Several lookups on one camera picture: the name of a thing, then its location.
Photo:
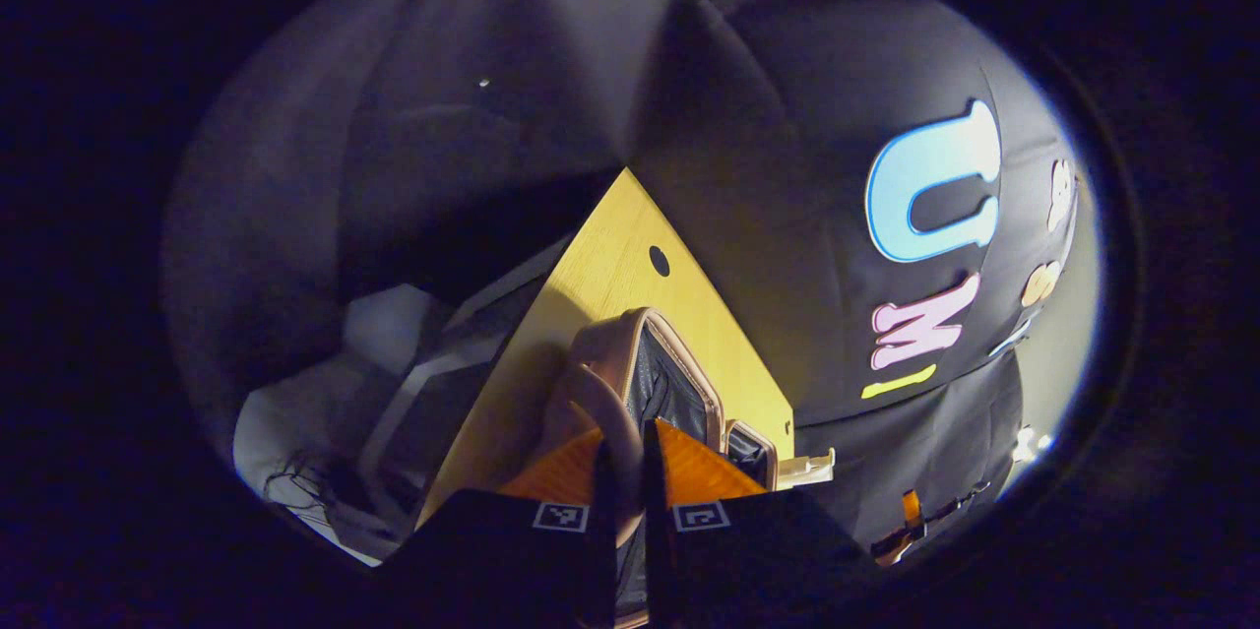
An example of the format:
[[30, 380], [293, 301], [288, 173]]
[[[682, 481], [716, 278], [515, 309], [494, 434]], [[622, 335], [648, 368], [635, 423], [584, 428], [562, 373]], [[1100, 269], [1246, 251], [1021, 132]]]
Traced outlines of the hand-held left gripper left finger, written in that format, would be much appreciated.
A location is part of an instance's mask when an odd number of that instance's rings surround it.
[[417, 628], [610, 628], [615, 492], [604, 434], [581, 434], [495, 492], [461, 489], [379, 568]]

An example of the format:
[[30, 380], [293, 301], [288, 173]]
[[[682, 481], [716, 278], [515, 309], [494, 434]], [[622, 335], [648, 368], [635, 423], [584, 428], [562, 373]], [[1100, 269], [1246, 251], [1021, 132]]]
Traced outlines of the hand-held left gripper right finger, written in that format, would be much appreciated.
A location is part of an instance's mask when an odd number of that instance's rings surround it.
[[838, 628], [878, 584], [810, 495], [770, 492], [664, 418], [645, 427], [654, 628]]

